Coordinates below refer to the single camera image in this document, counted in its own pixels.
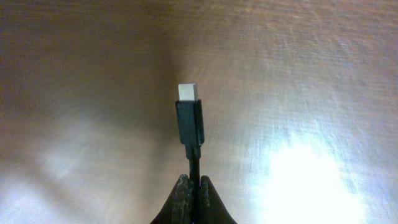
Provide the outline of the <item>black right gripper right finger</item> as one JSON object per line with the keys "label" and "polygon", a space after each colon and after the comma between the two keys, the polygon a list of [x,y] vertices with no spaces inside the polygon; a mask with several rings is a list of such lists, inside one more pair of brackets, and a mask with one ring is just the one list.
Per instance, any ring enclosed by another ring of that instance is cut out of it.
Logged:
{"label": "black right gripper right finger", "polygon": [[201,176],[198,193],[197,223],[199,224],[237,224],[229,214],[215,186],[206,175]]}

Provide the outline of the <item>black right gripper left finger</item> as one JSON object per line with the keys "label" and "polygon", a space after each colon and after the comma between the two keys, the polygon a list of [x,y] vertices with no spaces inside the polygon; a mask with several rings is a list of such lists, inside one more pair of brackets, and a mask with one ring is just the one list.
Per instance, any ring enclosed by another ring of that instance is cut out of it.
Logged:
{"label": "black right gripper left finger", "polygon": [[190,179],[182,174],[151,224],[190,224],[193,194]]}

